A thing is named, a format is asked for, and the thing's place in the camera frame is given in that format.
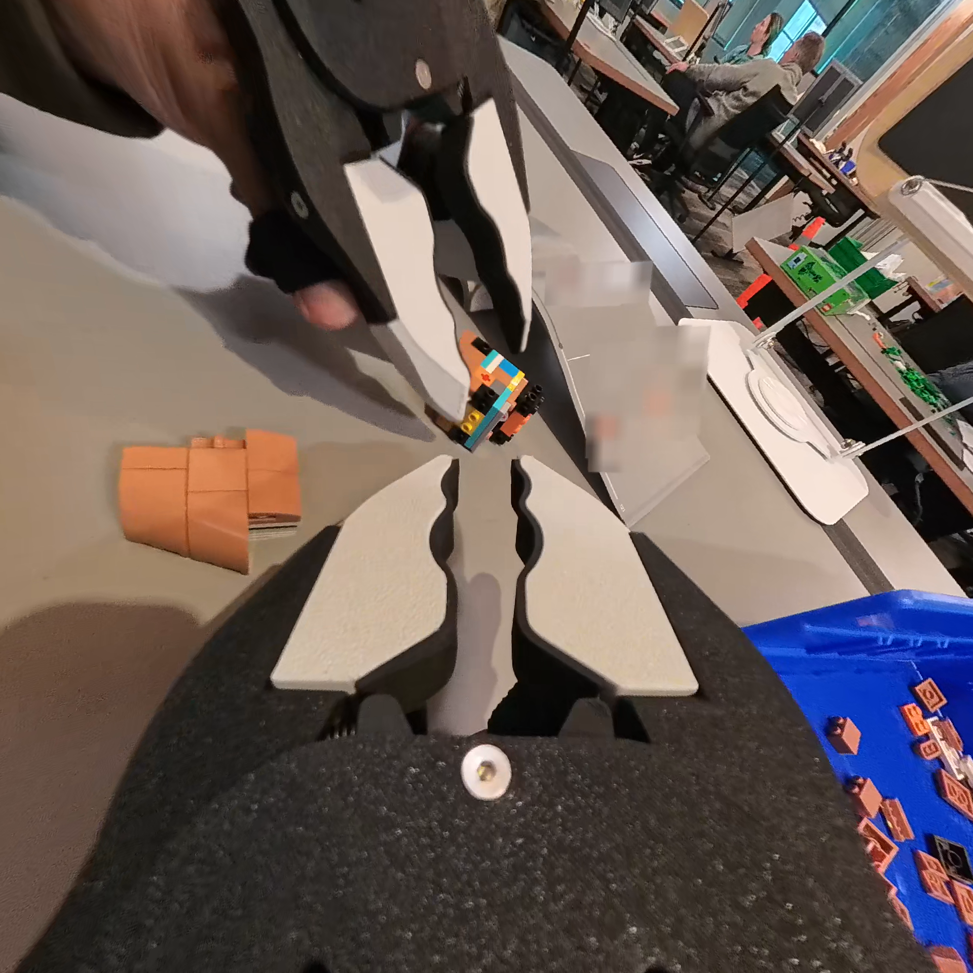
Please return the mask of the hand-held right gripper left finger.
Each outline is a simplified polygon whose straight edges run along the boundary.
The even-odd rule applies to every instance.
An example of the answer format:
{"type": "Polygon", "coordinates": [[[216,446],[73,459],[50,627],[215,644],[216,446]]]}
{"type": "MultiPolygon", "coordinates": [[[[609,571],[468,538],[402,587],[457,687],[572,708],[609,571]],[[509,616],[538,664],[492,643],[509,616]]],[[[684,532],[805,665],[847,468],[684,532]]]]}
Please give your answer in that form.
{"type": "Polygon", "coordinates": [[[363,705],[426,711],[457,658],[459,461],[436,456],[374,493],[338,527],[271,674],[274,689],[325,694],[323,736],[352,736],[363,705]]]}

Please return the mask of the green toy box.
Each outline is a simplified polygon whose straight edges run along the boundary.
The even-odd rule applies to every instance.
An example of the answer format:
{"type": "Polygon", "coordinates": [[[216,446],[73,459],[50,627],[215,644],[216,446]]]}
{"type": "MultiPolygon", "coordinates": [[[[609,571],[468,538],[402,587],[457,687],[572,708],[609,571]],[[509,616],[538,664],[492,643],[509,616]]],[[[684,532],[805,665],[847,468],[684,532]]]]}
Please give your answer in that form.
{"type": "MultiPolygon", "coordinates": [[[[823,293],[839,279],[863,266],[868,259],[859,240],[844,237],[827,249],[801,246],[779,266],[801,293],[809,298],[823,293]]],[[[881,269],[873,267],[818,303],[816,309],[824,315],[862,310],[873,298],[882,296],[896,284],[881,269]]]]}

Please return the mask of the black brick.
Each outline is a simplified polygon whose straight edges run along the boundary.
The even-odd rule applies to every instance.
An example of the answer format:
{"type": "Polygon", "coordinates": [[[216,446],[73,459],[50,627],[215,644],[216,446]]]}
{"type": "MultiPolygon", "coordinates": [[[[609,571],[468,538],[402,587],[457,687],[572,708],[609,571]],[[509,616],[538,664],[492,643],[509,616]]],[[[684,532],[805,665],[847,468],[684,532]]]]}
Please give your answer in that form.
{"type": "Polygon", "coordinates": [[[947,876],[955,882],[972,885],[972,857],[965,845],[938,835],[928,835],[929,850],[947,876]]]}

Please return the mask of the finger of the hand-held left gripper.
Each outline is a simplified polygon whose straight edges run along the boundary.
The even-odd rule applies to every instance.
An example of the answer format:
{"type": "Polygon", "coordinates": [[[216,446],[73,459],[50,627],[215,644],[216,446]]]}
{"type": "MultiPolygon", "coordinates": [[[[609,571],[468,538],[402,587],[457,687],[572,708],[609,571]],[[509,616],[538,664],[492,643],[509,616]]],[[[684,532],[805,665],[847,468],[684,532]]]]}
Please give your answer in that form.
{"type": "Polygon", "coordinates": [[[425,197],[383,160],[347,164],[345,175],[392,305],[388,320],[372,325],[371,332],[424,401],[459,423],[467,411],[470,377],[435,271],[425,197]]]}
{"type": "Polygon", "coordinates": [[[507,346],[524,351],[532,318],[529,205],[494,100],[445,128],[445,202],[469,245],[507,346]]]}

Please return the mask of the colourful striped brick model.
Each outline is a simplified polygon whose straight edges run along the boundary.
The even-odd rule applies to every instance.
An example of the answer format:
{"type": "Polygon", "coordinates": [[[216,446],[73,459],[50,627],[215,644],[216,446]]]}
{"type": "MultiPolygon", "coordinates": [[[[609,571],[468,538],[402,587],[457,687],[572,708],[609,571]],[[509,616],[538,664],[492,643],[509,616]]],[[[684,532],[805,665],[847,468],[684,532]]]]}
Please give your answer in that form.
{"type": "Polygon", "coordinates": [[[529,383],[523,371],[473,331],[460,335],[458,347],[470,378],[464,418],[450,420],[429,406],[425,413],[469,453],[484,443],[511,442],[543,404],[542,386],[529,383]]]}

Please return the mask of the white rounded board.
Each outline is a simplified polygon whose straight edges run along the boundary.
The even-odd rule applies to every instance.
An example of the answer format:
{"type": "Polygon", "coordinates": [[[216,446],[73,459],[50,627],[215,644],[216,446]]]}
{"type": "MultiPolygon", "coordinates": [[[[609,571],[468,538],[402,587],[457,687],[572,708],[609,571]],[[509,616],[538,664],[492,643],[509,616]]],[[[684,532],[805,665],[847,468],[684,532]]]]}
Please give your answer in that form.
{"type": "MultiPolygon", "coordinates": [[[[785,434],[767,417],[747,383],[751,363],[746,352],[752,342],[744,341],[732,322],[682,318],[677,324],[706,332],[710,383],[809,517],[822,526],[833,526],[868,496],[865,474],[855,460],[830,461],[813,444],[785,434]]],[[[774,365],[777,376],[783,379],[784,390],[799,392],[785,372],[774,365]]],[[[811,406],[810,410],[827,428],[827,438],[837,439],[811,406]]]]}

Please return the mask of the brown grey brick assembly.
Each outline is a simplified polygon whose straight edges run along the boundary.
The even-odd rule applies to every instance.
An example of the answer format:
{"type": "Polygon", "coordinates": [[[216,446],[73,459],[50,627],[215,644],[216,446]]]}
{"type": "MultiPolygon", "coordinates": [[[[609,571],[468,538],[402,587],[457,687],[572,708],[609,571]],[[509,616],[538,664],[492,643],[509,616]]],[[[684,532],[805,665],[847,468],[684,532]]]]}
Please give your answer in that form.
{"type": "Polygon", "coordinates": [[[126,446],[118,508],[128,541],[247,574],[252,540],[290,535],[302,520],[298,444],[248,429],[240,439],[126,446]]]}

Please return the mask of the person's left hand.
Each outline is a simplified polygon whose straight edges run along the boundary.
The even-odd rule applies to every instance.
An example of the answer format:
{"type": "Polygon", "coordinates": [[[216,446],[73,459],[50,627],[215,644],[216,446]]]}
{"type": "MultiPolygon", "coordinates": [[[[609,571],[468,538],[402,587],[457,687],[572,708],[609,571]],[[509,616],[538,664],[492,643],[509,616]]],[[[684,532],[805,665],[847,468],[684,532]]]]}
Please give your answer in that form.
{"type": "Polygon", "coordinates": [[[224,164],[252,230],[277,209],[248,138],[235,52],[216,2],[43,3],[77,67],[224,164]]]}

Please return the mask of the clear acrylic stand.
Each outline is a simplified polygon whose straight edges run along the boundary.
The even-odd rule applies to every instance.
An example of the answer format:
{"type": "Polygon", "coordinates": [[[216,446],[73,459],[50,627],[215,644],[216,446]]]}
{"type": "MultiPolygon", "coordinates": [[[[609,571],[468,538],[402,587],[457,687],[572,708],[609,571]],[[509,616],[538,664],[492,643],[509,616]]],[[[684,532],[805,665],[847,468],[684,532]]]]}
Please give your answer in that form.
{"type": "MultiPolygon", "coordinates": [[[[788,280],[791,288],[801,293],[798,287],[784,274],[780,268],[782,261],[787,259],[794,250],[787,250],[778,247],[781,261],[775,263],[770,252],[770,243],[760,239],[752,239],[746,244],[746,249],[758,259],[760,265],[772,279],[782,285],[784,280],[788,280]]],[[[897,248],[897,243],[892,244],[887,249],[873,255],[863,266],[839,279],[834,285],[826,289],[819,295],[807,297],[807,301],[790,311],[772,326],[767,326],[761,330],[753,340],[752,346],[746,352],[746,356],[751,363],[751,372],[747,377],[747,383],[753,393],[757,404],[764,411],[767,417],[775,422],[782,432],[792,438],[805,439],[809,444],[821,452],[822,456],[830,461],[839,459],[851,459],[863,456],[866,453],[888,444],[902,437],[911,437],[918,433],[919,429],[937,422],[945,422],[950,415],[958,415],[965,409],[971,407],[972,399],[952,403],[943,411],[935,411],[926,408],[925,413],[918,415],[918,419],[909,425],[897,427],[894,432],[886,435],[871,443],[861,443],[858,441],[848,441],[831,438],[828,439],[828,431],[825,426],[819,423],[815,414],[810,410],[809,404],[799,392],[784,390],[783,379],[777,376],[775,365],[772,361],[770,348],[783,331],[791,324],[807,318],[811,314],[826,316],[816,309],[816,305],[825,301],[835,291],[844,285],[851,283],[873,267],[877,267],[886,257],[897,248]]]]}

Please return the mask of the blue plastic bin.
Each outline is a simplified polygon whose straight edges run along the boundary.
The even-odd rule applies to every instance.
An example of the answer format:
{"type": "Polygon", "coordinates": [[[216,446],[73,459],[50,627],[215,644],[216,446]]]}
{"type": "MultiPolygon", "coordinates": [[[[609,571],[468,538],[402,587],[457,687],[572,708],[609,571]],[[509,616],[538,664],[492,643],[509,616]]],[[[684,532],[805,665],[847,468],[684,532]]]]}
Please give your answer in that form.
{"type": "MultiPolygon", "coordinates": [[[[885,898],[918,940],[936,971],[972,969],[972,889],[951,881],[955,906],[927,895],[913,852],[933,856],[928,835],[965,845],[972,857],[972,822],[938,794],[934,773],[946,770],[972,792],[972,602],[967,598],[895,590],[748,626],[745,633],[796,700],[845,787],[870,778],[884,798],[903,805],[915,839],[880,880],[885,898]],[[918,704],[911,687],[933,678],[947,699],[938,713],[918,704]],[[913,739],[899,707],[918,704],[931,734],[913,739]],[[858,754],[837,753],[826,738],[833,716],[861,731],[858,754]]],[[[872,819],[889,837],[881,811],[872,819]]]]}

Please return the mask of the brown rectangular plate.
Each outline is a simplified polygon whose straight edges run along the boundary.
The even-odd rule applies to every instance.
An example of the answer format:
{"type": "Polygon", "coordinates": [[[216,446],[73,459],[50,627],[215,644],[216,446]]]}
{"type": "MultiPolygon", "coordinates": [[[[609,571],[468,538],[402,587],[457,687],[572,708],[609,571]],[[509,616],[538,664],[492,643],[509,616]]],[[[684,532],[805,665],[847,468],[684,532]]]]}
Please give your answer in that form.
{"type": "Polygon", "coordinates": [[[956,812],[972,822],[973,805],[970,788],[944,769],[934,773],[934,781],[939,796],[956,812]]]}
{"type": "Polygon", "coordinates": [[[913,858],[923,891],[938,902],[955,906],[951,888],[952,880],[942,863],[936,857],[919,849],[914,850],[913,858]]]}

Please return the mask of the person's left forearm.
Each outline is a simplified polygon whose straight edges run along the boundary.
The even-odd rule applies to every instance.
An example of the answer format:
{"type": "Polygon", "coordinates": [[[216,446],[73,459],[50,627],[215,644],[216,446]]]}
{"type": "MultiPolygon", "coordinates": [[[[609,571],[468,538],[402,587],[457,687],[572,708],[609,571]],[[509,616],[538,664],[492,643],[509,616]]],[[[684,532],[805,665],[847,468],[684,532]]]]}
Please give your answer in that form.
{"type": "Polygon", "coordinates": [[[151,139],[163,131],[127,94],[76,66],[43,2],[1,3],[1,93],[110,135],[151,139]]]}

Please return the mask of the dark panel with plywood edge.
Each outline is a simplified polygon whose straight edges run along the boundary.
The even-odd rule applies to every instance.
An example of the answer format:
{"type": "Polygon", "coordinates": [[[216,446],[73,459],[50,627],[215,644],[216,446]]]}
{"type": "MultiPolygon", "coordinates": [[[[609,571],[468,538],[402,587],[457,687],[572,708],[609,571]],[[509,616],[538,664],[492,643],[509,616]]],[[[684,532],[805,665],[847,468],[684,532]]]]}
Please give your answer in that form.
{"type": "Polygon", "coordinates": [[[830,147],[854,150],[862,191],[876,205],[892,186],[921,175],[967,214],[971,202],[972,3],[947,2],[865,84],[830,130],[830,147]]]}

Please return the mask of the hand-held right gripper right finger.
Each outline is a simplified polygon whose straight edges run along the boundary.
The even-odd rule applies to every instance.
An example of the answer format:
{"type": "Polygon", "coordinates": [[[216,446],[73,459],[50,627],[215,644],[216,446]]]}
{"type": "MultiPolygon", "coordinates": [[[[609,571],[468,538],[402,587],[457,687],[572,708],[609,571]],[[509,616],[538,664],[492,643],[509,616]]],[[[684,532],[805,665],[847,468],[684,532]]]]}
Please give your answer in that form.
{"type": "Polygon", "coordinates": [[[637,703],[699,683],[631,532],[598,499],[532,456],[511,468],[521,561],[512,626],[516,681],[489,731],[649,736],[637,703]]]}

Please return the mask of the grey instruction booklet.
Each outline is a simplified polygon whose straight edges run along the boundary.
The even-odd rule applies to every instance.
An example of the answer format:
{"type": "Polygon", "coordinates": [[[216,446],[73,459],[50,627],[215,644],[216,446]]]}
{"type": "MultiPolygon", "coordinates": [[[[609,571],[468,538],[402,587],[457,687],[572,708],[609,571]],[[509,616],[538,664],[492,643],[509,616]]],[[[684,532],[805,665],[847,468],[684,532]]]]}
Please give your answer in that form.
{"type": "Polygon", "coordinates": [[[709,327],[658,324],[648,303],[534,298],[525,361],[541,418],[629,527],[699,470],[709,327]]]}

